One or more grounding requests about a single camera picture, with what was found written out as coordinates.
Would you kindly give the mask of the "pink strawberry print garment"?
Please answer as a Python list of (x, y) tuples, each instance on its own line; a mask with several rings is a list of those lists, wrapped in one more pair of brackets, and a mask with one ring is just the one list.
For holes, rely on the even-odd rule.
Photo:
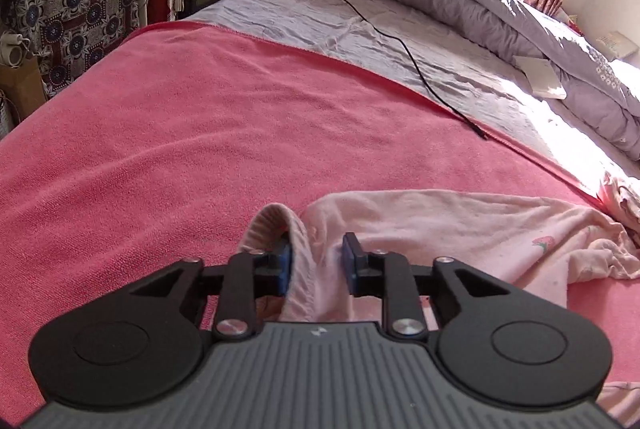
[(364, 249), (401, 253), (428, 265), (450, 256), (557, 305), (575, 283), (639, 280), (639, 238), (592, 208), (553, 198), (376, 190), (326, 195), (295, 213), (268, 204), (241, 241), (269, 250), (291, 237), (292, 282), (265, 316), (294, 322), (375, 321), (380, 301), (349, 296), (340, 261), (345, 233)]

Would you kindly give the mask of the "pink terry bed blanket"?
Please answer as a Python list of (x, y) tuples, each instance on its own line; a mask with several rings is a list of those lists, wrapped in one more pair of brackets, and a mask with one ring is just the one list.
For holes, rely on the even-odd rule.
[(199, 22), (135, 33), (1, 143), (1, 415), (42, 398), (32, 336), (254, 214), (349, 190), (589, 198), (544, 158), (333, 58)]

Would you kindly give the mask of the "white paper sheet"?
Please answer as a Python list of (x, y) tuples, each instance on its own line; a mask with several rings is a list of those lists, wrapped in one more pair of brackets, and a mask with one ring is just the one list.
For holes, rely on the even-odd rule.
[(515, 56), (515, 65), (525, 74), (533, 96), (548, 100), (565, 100), (566, 91), (547, 59)]

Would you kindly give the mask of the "grey wrinkled bed sheet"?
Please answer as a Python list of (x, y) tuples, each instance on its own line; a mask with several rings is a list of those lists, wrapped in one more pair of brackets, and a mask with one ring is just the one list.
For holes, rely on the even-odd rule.
[(441, 22), (393, 0), (220, 0), (193, 19), (304, 48), (447, 103), (535, 149), (598, 189), (639, 182), (638, 162), (558, 100), (538, 100), (521, 71)]

